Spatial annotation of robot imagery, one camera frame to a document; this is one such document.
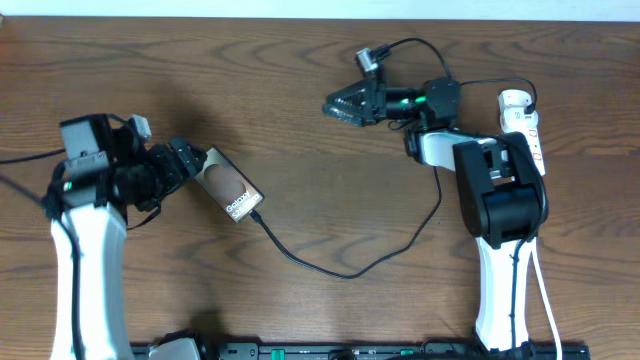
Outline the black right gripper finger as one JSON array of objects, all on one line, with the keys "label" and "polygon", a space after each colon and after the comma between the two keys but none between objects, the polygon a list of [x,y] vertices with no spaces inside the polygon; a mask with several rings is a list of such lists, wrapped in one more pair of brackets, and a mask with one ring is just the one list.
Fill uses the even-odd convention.
[{"label": "black right gripper finger", "polygon": [[374,99],[374,87],[369,82],[356,82],[329,94],[324,109],[362,113],[371,109]]},{"label": "black right gripper finger", "polygon": [[358,115],[348,111],[340,110],[339,108],[332,105],[325,105],[322,108],[322,111],[327,116],[334,117],[342,122],[345,122],[349,125],[353,125],[357,127],[367,127],[367,126],[372,126],[377,124],[377,121],[375,119],[366,118],[363,115]]}]

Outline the Galaxy smartphone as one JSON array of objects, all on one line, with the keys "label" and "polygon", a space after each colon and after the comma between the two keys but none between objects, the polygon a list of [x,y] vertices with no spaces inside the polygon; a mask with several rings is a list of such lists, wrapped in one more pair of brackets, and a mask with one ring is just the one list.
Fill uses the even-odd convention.
[{"label": "Galaxy smartphone", "polygon": [[206,155],[195,180],[231,220],[242,222],[264,201],[263,193],[217,147]]}]

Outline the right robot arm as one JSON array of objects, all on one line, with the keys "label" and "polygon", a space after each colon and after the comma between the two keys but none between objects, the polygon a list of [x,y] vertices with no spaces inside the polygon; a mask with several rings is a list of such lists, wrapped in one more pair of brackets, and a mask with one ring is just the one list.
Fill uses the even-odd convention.
[{"label": "right robot arm", "polygon": [[388,121],[404,132],[409,157],[454,172],[463,222],[480,254],[476,339],[487,356],[526,359],[526,267],[548,214],[546,189],[523,134],[456,128],[460,100],[461,85],[448,76],[393,88],[376,70],[329,94],[323,111],[358,127]]}]

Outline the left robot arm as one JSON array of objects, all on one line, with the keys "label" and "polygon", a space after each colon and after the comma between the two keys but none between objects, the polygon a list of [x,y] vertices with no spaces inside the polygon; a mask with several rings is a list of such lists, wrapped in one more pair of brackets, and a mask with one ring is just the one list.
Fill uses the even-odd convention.
[{"label": "left robot arm", "polygon": [[56,171],[46,195],[58,267],[52,358],[133,358],[122,284],[127,208],[155,218],[206,159],[174,137],[124,159],[105,151],[78,156]]}]

